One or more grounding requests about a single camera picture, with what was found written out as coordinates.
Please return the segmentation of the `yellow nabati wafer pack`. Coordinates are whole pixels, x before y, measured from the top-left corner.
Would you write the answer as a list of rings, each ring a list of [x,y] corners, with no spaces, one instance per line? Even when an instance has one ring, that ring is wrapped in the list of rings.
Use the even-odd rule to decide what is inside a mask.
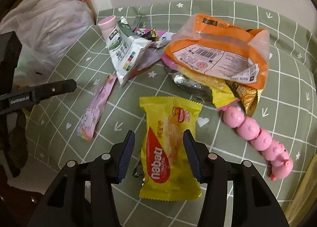
[[[191,171],[183,133],[196,133],[202,105],[180,97],[141,97],[139,105],[146,113],[139,197],[168,202],[200,198],[202,191]]]

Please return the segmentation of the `green white milk pouch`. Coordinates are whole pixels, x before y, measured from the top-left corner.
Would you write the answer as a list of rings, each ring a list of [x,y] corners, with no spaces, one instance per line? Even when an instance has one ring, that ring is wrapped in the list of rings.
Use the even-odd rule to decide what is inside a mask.
[[[106,40],[106,47],[120,86],[126,84],[131,70],[135,68],[150,44],[150,40],[133,32],[126,18],[122,17],[116,22]]]

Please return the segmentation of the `orange bread bag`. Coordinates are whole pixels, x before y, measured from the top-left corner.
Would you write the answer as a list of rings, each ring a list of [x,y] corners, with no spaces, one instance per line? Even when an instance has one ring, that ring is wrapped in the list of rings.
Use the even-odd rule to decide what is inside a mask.
[[[270,35],[266,29],[244,30],[206,14],[194,14],[164,50],[174,62],[200,75],[265,87]]]

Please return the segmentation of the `pink cartoon milk carton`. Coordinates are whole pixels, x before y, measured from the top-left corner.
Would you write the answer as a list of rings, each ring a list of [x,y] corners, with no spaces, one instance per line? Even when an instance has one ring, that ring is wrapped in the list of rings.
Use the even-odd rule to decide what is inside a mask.
[[[174,33],[168,31],[161,31],[156,29],[140,29],[135,28],[134,33],[151,41],[150,46],[154,48],[161,48],[171,42]]]

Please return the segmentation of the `green trash bag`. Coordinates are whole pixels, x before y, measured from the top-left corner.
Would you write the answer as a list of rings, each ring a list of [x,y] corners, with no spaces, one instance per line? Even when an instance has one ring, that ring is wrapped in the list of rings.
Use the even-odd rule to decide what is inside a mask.
[[[286,209],[289,226],[299,226],[313,208],[316,201],[316,155],[310,161],[307,171],[296,191],[294,200]]]

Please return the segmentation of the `pink long wrapper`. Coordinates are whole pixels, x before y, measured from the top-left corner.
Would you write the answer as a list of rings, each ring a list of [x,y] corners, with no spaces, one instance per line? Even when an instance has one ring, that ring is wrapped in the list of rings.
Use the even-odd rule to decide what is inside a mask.
[[[116,79],[117,76],[115,74],[108,75],[102,83],[97,85],[92,101],[81,117],[76,130],[77,135],[84,140],[92,140],[96,125],[102,115]]]

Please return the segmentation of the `green grid bed sheet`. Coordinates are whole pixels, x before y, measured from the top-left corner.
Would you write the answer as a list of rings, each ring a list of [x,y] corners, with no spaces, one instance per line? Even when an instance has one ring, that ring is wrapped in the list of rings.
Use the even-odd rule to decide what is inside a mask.
[[[316,159],[316,36],[238,2],[180,1],[109,9],[49,82],[76,90],[36,105],[30,153],[59,170],[110,160],[132,134],[129,165],[110,192],[121,226],[197,226],[207,182],[185,137],[222,170],[255,171],[251,204],[296,200]]]

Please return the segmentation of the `white plastic bag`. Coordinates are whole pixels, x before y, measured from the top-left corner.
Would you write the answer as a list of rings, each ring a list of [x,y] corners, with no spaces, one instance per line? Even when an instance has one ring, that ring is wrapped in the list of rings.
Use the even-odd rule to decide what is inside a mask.
[[[13,83],[46,83],[67,50],[94,23],[85,0],[23,0],[1,21],[22,44]]]

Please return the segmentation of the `gold yellow wrapper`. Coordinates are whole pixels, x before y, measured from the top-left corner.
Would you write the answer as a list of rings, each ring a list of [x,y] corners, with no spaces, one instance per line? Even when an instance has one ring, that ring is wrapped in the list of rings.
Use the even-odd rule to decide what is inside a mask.
[[[211,91],[212,103],[216,109],[225,111],[231,105],[240,102],[245,114],[252,117],[263,90],[256,90],[238,82],[219,79],[215,87],[211,88]]]

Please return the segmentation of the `pink cup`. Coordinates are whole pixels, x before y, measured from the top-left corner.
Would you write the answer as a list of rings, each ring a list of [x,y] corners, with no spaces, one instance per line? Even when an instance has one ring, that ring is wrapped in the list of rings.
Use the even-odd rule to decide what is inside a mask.
[[[114,15],[103,18],[97,23],[104,40],[106,41],[110,33],[116,26],[116,17]]]

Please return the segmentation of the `silver foil wrapper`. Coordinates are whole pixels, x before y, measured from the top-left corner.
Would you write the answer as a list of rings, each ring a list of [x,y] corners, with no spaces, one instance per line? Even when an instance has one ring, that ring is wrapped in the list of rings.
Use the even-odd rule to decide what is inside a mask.
[[[169,70],[168,75],[179,88],[199,98],[203,103],[213,102],[212,91],[208,86],[193,81],[176,70]]]

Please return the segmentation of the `black dark wrapper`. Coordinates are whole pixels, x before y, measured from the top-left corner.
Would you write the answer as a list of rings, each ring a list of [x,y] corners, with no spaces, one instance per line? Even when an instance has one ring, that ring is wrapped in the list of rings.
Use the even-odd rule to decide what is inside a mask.
[[[139,29],[139,35],[150,41],[159,40],[159,35],[155,29]]]

